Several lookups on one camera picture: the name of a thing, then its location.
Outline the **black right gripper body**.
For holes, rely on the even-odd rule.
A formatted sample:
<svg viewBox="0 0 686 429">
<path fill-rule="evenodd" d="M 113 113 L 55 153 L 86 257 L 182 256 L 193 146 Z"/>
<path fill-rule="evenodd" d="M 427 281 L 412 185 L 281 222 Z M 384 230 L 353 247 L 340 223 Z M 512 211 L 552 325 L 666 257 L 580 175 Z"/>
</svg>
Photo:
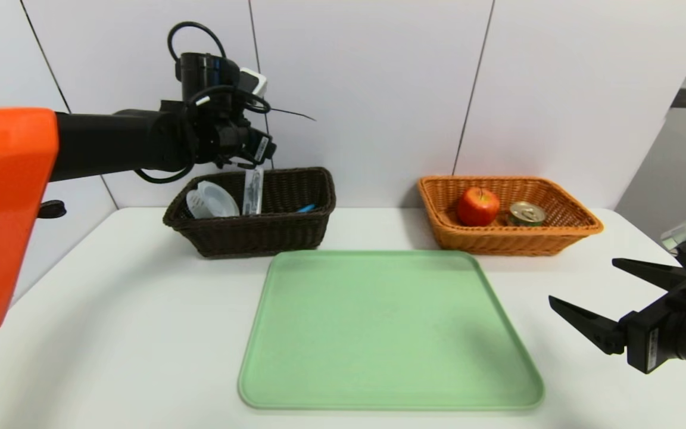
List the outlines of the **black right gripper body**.
<svg viewBox="0 0 686 429">
<path fill-rule="evenodd" d="M 651 373 L 670 359 L 686 361 L 686 281 L 621 323 L 627 363 L 640 372 Z"/>
</svg>

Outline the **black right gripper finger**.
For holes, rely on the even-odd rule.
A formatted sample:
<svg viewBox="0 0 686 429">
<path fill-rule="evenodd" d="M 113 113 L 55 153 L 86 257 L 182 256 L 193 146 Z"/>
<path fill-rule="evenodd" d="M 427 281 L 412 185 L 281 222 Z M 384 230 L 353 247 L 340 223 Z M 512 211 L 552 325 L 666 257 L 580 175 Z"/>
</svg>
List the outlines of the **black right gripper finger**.
<svg viewBox="0 0 686 429">
<path fill-rule="evenodd" d="M 686 281 L 686 270 L 682 267 L 626 258 L 613 258 L 612 265 L 665 291 Z"/>
<path fill-rule="evenodd" d="M 572 328 L 577 329 L 586 339 L 590 340 L 601 352 L 612 355 L 622 354 L 625 350 L 625 331 L 617 322 L 590 310 L 549 296 L 549 305 Z"/>
</svg>

